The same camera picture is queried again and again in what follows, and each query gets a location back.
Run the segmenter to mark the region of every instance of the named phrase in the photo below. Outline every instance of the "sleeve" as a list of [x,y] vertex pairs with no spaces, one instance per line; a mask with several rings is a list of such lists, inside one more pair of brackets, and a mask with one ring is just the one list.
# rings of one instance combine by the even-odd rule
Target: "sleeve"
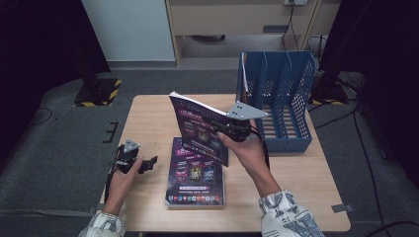
[[122,237],[126,234],[126,225],[115,215],[98,213],[92,217],[89,225],[84,228],[79,237]]
[[324,236],[309,210],[297,204],[289,191],[259,199],[262,236]]

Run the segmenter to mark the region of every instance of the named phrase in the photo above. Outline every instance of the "person's left hand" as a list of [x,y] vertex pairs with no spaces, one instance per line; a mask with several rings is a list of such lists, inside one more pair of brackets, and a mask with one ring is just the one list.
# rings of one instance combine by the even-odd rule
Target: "person's left hand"
[[102,212],[119,215],[123,207],[124,200],[128,194],[135,176],[138,174],[139,167],[142,164],[142,157],[137,158],[133,163],[128,173],[124,174],[121,170],[117,169],[111,179],[109,186],[109,196],[105,203]]

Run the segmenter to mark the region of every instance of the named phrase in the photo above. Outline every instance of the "hand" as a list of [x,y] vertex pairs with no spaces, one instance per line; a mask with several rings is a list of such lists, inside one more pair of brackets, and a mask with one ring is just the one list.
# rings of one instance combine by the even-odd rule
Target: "hand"
[[[253,119],[250,120],[250,124],[256,127]],[[252,137],[243,142],[235,142],[224,133],[219,132],[218,138],[237,155],[241,165],[247,172],[252,173],[254,170],[268,169],[262,142],[258,137]]]
[[[253,119],[250,120],[250,124],[256,127]],[[235,142],[222,132],[218,133],[218,138],[237,155],[240,164],[253,179],[260,197],[265,197],[281,190],[265,162],[263,144],[260,139],[255,137],[243,142]]]
[[137,158],[132,164],[132,167],[128,173],[124,174],[121,170],[117,169],[111,179],[109,186],[109,196],[105,203],[105,207],[102,212],[119,215],[121,208],[123,207],[124,200],[128,194],[133,180],[137,175],[139,167],[142,164],[142,157]]

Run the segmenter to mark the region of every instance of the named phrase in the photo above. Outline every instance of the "purple book cover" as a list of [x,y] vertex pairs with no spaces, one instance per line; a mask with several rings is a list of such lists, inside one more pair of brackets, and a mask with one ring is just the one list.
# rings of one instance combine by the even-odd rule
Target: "purple book cover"
[[224,206],[222,166],[214,160],[182,147],[173,138],[166,204],[182,206]]
[[228,124],[231,119],[226,113],[176,93],[170,94],[170,100],[182,134],[183,147],[228,167],[228,148],[216,135],[213,125],[205,121],[205,118],[214,119],[222,124]]

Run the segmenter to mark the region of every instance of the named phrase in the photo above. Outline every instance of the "magazine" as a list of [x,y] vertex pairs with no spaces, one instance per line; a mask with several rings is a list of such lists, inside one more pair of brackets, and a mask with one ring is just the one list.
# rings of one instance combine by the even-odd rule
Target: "magazine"
[[185,150],[182,138],[174,137],[165,202],[170,208],[223,207],[222,165]]
[[216,129],[212,122],[228,124],[233,118],[228,118],[226,112],[176,92],[172,92],[169,97],[182,135],[183,148],[209,157],[228,167],[228,148],[216,135]]

